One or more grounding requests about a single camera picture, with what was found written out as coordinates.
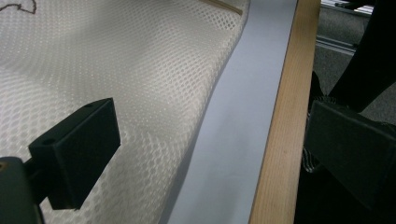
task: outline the mesh texture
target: mesh texture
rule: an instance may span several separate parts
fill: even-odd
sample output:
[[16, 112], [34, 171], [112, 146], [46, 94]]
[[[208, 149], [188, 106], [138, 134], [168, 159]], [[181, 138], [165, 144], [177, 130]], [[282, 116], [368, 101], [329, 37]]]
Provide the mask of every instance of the mesh texture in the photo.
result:
[[158, 222], [247, 18], [247, 0], [225, 2], [242, 17], [198, 0], [0, 0], [0, 156], [26, 161], [75, 110], [115, 101], [121, 147], [80, 210], [41, 204], [47, 223]]

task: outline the wooden edge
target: wooden edge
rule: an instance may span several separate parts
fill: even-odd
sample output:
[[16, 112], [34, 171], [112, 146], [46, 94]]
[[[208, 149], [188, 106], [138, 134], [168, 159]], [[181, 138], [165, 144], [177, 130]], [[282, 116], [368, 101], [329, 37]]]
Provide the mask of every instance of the wooden edge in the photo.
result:
[[294, 220], [319, 0], [298, 0], [250, 224]]

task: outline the gray carpet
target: gray carpet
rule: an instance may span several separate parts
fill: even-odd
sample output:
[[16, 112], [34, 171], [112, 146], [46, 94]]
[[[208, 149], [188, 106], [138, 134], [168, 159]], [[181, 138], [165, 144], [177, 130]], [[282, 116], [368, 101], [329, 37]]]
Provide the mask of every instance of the gray carpet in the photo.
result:
[[[354, 15], [342, 11], [320, 9], [318, 35], [331, 39], [359, 44], [369, 17]], [[320, 86], [329, 93], [343, 74], [351, 59], [344, 53], [316, 47], [314, 71], [317, 73]], [[366, 118], [396, 124], [396, 85], [393, 84], [377, 97], [363, 112]]]

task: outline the wooden trim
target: wooden trim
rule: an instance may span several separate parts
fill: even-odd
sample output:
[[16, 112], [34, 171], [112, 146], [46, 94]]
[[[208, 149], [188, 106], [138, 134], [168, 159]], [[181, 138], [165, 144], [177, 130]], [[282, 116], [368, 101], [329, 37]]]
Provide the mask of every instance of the wooden trim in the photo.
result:
[[292, 224], [320, 1], [298, 0], [250, 224]]

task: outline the white mesh fabric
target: white mesh fabric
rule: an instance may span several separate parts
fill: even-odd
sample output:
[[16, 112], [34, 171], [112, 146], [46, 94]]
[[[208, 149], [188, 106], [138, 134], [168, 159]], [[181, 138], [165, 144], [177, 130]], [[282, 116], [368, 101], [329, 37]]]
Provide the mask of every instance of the white mesh fabric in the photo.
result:
[[224, 2], [242, 17], [198, 0], [0, 0], [0, 156], [26, 161], [69, 114], [115, 101], [121, 147], [80, 210], [41, 204], [47, 223], [158, 222], [247, 18], [248, 0]]

